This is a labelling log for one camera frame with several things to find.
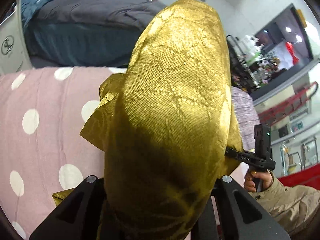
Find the beige jacket sleeve forearm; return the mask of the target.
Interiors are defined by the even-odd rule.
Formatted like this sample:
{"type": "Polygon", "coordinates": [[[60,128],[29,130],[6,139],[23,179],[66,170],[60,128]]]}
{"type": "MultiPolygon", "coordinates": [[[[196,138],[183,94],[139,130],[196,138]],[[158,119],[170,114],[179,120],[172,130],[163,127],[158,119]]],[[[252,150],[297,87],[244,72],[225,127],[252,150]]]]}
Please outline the beige jacket sleeve forearm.
{"type": "Polygon", "coordinates": [[[312,236],[319,223],[319,190],[297,185],[284,186],[272,176],[271,185],[250,195],[279,223],[290,236],[312,236]]]}

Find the person's right hand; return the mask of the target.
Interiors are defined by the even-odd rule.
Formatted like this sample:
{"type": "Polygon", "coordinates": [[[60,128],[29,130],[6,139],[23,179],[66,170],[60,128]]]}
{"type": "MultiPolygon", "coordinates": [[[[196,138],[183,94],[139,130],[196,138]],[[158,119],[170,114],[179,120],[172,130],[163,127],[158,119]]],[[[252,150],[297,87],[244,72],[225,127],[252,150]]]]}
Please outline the person's right hand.
{"type": "Polygon", "coordinates": [[[248,192],[257,192],[258,187],[260,187],[260,191],[265,191],[272,183],[273,173],[271,171],[258,172],[248,169],[245,175],[244,188],[248,192]]]}

